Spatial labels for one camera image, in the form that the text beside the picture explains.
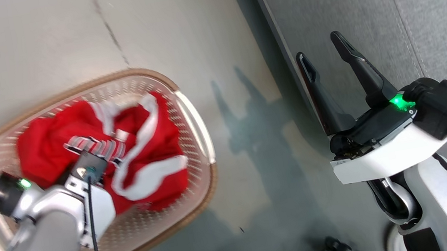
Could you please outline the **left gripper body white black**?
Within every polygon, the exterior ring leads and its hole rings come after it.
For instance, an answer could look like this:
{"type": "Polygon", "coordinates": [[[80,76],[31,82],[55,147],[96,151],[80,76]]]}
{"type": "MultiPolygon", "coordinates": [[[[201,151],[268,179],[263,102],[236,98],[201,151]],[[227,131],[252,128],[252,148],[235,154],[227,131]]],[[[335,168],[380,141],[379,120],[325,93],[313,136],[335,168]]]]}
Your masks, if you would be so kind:
{"type": "Polygon", "coordinates": [[[113,198],[101,186],[106,168],[98,156],[78,159],[62,184],[48,188],[1,172],[0,214],[19,225],[7,251],[96,247],[116,217],[113,198]]]}

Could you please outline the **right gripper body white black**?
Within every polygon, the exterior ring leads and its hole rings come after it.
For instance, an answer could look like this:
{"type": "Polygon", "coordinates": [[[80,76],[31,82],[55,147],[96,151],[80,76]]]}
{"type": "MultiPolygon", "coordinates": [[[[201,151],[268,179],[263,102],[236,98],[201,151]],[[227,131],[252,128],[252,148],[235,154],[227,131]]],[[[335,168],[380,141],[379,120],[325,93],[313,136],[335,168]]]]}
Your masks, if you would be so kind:
{"type": "Polygon", "coordinates": [[[415,108],[408,110],[406,122],[387,135],[362,156],[333,160],[331,165],[337,179],[349,185],[392,177],[430,158],[447,142],[436,139],[413,124],[415,108]]]}

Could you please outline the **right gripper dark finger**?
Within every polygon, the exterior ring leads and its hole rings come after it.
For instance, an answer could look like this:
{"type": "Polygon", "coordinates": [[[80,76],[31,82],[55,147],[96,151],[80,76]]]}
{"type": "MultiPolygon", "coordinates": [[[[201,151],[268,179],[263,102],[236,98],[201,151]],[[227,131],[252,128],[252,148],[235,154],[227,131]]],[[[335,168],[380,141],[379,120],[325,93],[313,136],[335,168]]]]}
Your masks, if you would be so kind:
{"type": "Polygon", "coordinates": [[[355,118],[345,113],[320,81],[319,72],[308,57],[299,52],[296,61],[304,79],[311,102],[327,135],[350,130],[356,124],[355,118]]]}
{"type": "Polygon", "coordinates": [[[390,103],[396,94],[395,88],[370,61],[367,60],[338,31],[330,33],[331,41],[343,61],[351,66],[366,93],[366,103],[370,107],[378,107],[390,103]]]}

